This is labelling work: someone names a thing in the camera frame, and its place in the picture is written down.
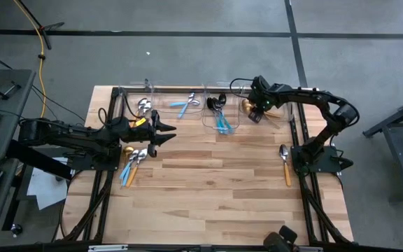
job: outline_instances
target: white paper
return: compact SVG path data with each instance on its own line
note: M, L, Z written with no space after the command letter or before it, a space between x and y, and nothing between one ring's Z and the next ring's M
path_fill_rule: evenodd
M68 160L64 157L54 157L54 159L60 162ZM34 168L29 187L27 188L27 195L36 196L40 210L66 199L66 194L67 185L64 179L57 181L55 176Z

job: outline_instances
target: yellow cable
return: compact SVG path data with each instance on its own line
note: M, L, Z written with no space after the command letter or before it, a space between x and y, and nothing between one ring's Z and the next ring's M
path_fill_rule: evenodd
M18 8L24 13L24 15L26 16L26 18L31 22L32 26L35 29L35 32L38 35L38 38L40 39L40 44L41 44L41 57L44 57L45 53L44 53L44 46L43 46L43 39L41 38L40 32L38 31L38 29L36 28L34 22L32 21L32 19L29 17L29 15L26 13L26 11L24 10L23 7L21 7L21 5L18 3L17 0L13 0L13 2L18 6ZM38 77L40 78L40 84L41 84L41 89L43 90L43 108L41 109L41 115L40 117L42 118L45 114L45 109L46 109L46 90L45 90L45 86L43 84L43 77L42 77L42 71L43 71L43 59L40 58L40 69L38 70Z

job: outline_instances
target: wooden table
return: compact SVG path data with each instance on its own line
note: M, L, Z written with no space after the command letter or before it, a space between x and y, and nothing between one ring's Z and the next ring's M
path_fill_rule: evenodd
M94 87L86 126L101 126L97 110L108 108L111 90L111 86ZM162 94L155 99L155 108L167 110L168 104L185 101L187 96ZM142 97L145 95L130 94L129 103L135 107ZM238 101L229 96L224 109L229 117L237 113L233 102ZM325 121L316 107L305 106L305 113L309 133L314 136ZM240 113L240 126L234 135L226 136L203 125L213 122L210 111L204 120L195 120L196 114L186 120L177 120L175 113L160 112L160 116L163 123L177 127L177 137L157 148L157 158L148 157L141 163L130 189L120 187L121 169L115 173L104 243L262 245L269 232L287 225L298 234L297 244L308 244L299 182L290 164L292 187L285 185L278 154L281 144L292 145L287 121L262 119L256 125ZM128 145L146 148L147 143ZM73 181L64 208L66 233L87 210L93 179L93 171L84 171ZM318 183L325 212L352 240L339 181L333 175L318 174ZM319 237L315 214L313 219Z

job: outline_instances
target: concrete floor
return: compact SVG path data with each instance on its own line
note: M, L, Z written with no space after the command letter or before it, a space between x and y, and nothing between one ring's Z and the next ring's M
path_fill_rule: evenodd
M25 3L44 25L63 21L63 29L289 31L283 0ZM292 7L298 32L403 33L402 0L294 0ZM30 29L30 24L11 1L0 1L0 28ZM82 116L94 85L125 85L144 78L191 85L259 74L270 82L299 85L289 38L54 36L51 41L53 49L46 51L43 70L47 94ZM345 97L362 116L335 140L355 163L343 175L355 240L403 249L403 205L388 203L390 195L403 190L400 170L383 136L361 135L403 104L403 40L300 39L299 43L309 87ZM0 35L0 59L16 69L37 71L38 52L35 36ZM34 84L39 86L38 79ZM75 116L50 106L61 120L78 123ZM36 117L40 110L38 97L32 95L23 116ZM48 220L44 226L54 222ZM34 227L34 232L41 232ZM38 237L26 242L49 239Z

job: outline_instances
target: wooden tabletop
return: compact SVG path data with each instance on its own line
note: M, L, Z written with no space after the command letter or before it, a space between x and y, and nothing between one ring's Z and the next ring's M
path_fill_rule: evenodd
M111 86L94 87L86 126L101 126L97 110L108 109L111 90ZM129 94L133 110L143 97L150 99L147 94ZM287 225L298 234L297 244L308 244L299 182L289 164L292 187L286 186L278 154L281 144L292 145L288 112L274 109L282 118L276 122L263 118L255 124L237 111L239 99L229 94L225 115L233 127L240 125L235 134L222 135L206 126L214 124L213 114L203 114L202 107L190 107L183 120L176 118L181 108L171 109L169 104L187 98L188 94L154 97L162 122L177 127L177 137L157 148L156 158L147 157L141 163L131 188L120 187L125 165L121 159L111 188L104 243L262 245L269 232ZM304 108L309 134L315 136L325 121L316 107ZM142 149L147 144L128 146ZM65 233L87 210L93 179L93 171L74 179L64 208ZM339 181L333 175L318 174L318 183L325 212L352 240ZM319 237L315 214L313 218Z

